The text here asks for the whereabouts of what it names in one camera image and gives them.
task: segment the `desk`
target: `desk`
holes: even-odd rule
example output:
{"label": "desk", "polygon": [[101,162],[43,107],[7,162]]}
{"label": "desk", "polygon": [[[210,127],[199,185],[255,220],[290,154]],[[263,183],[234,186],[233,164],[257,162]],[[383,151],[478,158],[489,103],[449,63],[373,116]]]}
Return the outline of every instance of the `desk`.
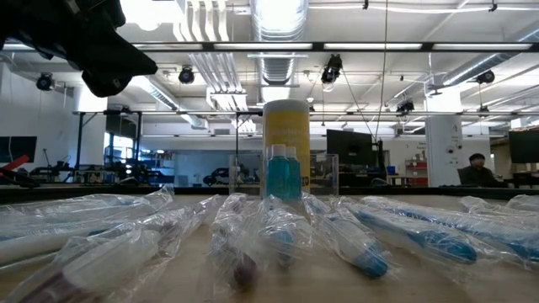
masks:
{"label": "desk", "polygon": [[[417,205],[459,210],[459,198],[447,196],[394,196]],[[204,197],[177,197],[198,202]],[[197,285],[211,235],[208,226],[182,243],[182,252],[161,278],[152,303],[200,302]],[[536,303],[539,274],[507,264],[493,264],[480,278],[466,285],[453,284],[403,249],[391,249],[401,269],[394,276],[370,280],[331,255],[317,254],[299,261],[289,272],[269,268],[258,286],[237,294],[230,302],[253,303]],[[36,268],[0,274],[0,300]]]}

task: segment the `black shirt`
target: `black shirt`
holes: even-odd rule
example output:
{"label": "black shirt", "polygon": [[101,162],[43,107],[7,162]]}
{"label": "black shirt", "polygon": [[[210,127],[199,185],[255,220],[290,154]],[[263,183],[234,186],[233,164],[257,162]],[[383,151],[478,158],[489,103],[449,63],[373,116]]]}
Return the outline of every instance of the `black shirt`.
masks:
{"label": "black shirt", "polygon": [[462,185],[475,185],[481,187],[504,187],[504,183],[498,182],[490,169],[472,166],[465,167],[459,171]]}

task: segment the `red object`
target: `red object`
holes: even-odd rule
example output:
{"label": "red object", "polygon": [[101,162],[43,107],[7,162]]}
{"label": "red object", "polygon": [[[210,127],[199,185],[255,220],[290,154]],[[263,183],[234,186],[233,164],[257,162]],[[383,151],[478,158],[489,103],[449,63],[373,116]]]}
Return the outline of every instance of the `red object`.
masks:
{"label": "red object", "polygon": [[15,160],[15,161],[13,161],[11,163],[8,163],[6,166],[4,166],[2,168],[5,168],[7,170],[14,170],[15,168],[25,164],[28,161],[30,161],[30,158],[28,156],[22,156],[19,159]]}

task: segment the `bottle cap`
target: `bottle cap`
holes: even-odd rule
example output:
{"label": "bottle cap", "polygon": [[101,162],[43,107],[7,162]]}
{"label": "bottle cap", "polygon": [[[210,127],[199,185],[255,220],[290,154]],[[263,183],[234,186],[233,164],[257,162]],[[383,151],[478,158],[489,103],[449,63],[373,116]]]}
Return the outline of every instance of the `bottle cap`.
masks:
{"label": "bottle cap", "polygon": [[286,147],[286,157],[296,159],[296,148],[294,146]]}
{"label": "bottle cap", "polygon": [[271,157],[286,157],[286,145],[284,144],[272,145]]}

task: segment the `plastic wrap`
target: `plastic wrap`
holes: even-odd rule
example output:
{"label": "plastic wrap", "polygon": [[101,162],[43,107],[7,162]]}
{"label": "plastic wrap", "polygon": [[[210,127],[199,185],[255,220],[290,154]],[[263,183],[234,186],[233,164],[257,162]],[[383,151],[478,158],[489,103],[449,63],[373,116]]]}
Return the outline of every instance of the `plastic wrap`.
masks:
{"label": "plastic wrap", "polygon": [[282,268],[310,255],[314,246],[311,224],[282,200],[270,196],[259,205],[256,226],[269,259],[276,257]]}
{"label": "plastic wrap", "polygon": [[53,253],[69,237],[96,235],[129,220],[181,207],[173,202],[170,187],[144,197],[110,194],[87,197],[37,206],[5,206],[6,211],[0,215],[0,267]]}
{"label": "plastic wrap", "polygon": [[483,199],[464,197],[459,201],[470,214],[484,215],[493,220],[508,221],[511,224],[539,227],[539,213],[515,210],[502,205],[492,205]]}
{"label": "plastic wrap", "polygon": [[359,223],[343,205],[332,209],[311,194],[303,195],[303,203],[326,247],[367,277],[376,279],[387,273],[390,253],[383,250],[373,231]]}
{"label": "plastic wrap", "polygon": [[539,231],[532,226],[503,221],[495,216],[411,205],[382,197],[367,197],[361,203],[398,215],[453,227],[483,240],[508,256],[516,254],[525,261],[539,261]]}
{"label": "plastic wrap", "polygon": [[515,210],[539,211],[539,196],[517,195],[506,206]]}
{"label": "plastic wrap", "polygon": [[72,237],[54,261],[26,279],[11,302],[151,301],[182,239],[218,208],[216,196],[179,210],[127,221],[92,237]]}
{"label": "plastic wrap", "polygon": [[248,200],[245,194],[232,194],[217,212],[200,276],[207,300],[252,287],[266,267],[258,236],[258,205],[259,201]]}
{"label": "plastic wrap", "polygon": [[456,282],[476,272],[481,274],[491,263],[504,258],[495,248],[456,229],[344,201],[378,239],[405,248]]}

